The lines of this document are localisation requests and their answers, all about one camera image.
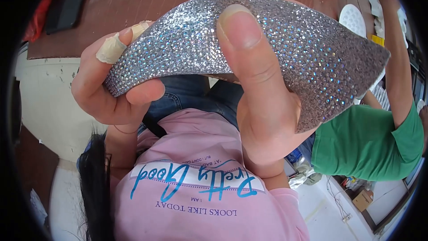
red bag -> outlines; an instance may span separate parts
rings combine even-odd
[[[41,0],[37,9],[34,12],[33,18],[30,20],[27,29],[25,30],[23,41],[34,42],[39,38],[43,26],[45,25],[46,12],[52,0]]]

wall outlet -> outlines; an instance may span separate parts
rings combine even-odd
[[[344,218],[342,221],[343,221],[343,222],[347,222],[347,221],[349,221],[351,218],[352,218],[352,215],[351,215],[351,214],[348,214],[348,215],[346,215],[346,216],[345,216],[345,218]]]

black strap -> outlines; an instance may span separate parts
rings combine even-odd
[[[148,113],[146,113],[146,115],[142,119],[142,122],[148,128],[148,130],[151,131],[154,135],[156,135],[159,139],[167,134],[165,129],[159,126],[159,124],[156,123],[152,116]]]

black hair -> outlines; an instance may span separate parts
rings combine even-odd
[[[114,241],[114,221],[110,213],[110,159],[106,154],[105,133],[92,133],[89,149],[78,160],[86,241]]]

bracelet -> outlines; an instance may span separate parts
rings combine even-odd
[[[116,125],[113,125],[118,131],[120,131],[120,132],[122,132],[123,134],[132,134],[132,133],[136,133],[137,131],[138,131],[138,129],[136,130],[136,131],[134,131],[134,132],[123,132],[123,131],[121,131],[120,129],[118,129],[117,127],[116,127]]]

